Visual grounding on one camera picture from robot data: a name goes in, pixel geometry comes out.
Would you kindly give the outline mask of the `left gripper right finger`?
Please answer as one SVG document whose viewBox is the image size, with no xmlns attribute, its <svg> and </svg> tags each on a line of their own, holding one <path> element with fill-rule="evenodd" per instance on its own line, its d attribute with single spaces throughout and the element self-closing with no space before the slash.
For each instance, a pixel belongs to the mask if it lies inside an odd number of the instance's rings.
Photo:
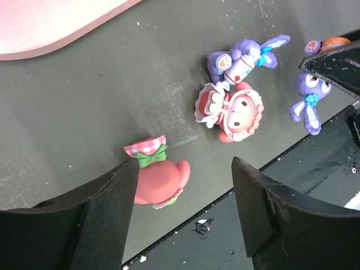
<svg viewBox="0 0 360 270">
<path fill-rule="evenodd" d="M 295 191 L 238 157 L 231 169 L 254 269 L 359 269 L 359 211 Z"/>
</svg>

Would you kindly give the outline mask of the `pink doll green bow toy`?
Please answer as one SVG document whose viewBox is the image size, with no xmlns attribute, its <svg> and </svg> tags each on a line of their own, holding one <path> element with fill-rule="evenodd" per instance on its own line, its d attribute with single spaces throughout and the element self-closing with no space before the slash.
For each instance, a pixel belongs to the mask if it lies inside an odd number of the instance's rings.
<svg viewBox="0 0 360 270">
<path fill-rule="evenodd" d="M 174 163 L 167 157 L 167 138 L 162 134 L 123 147 L 138 161 L 139 176 L 134 203 L 154 209 L 172 205 L 183 192 L 191 167 L 187 160 Z"/>
</svg>

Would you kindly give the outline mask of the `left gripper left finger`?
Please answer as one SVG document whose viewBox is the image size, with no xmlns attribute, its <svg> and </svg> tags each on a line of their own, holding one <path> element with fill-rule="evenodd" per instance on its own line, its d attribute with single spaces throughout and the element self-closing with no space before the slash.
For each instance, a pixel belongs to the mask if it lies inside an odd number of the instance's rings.
<svg viewBox="0 0 360 270">
<path fill-rule="evenodd" d="M 138 173 L 130 159 L 32 208 L 1 211 L 1 268 L 121 269 Z"/>
</svg>

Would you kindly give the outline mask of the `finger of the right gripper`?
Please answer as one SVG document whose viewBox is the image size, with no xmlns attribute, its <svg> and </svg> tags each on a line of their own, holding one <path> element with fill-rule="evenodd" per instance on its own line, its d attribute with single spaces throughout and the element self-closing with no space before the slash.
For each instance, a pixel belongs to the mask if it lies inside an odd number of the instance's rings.
<svg viewBox="0 0 360 270">
<path fill-rule="evenodd" d="M 359 40 L 347 41 L 347 38 L 309 41 L 299 68 L 359 98 Z"/>
</svg>

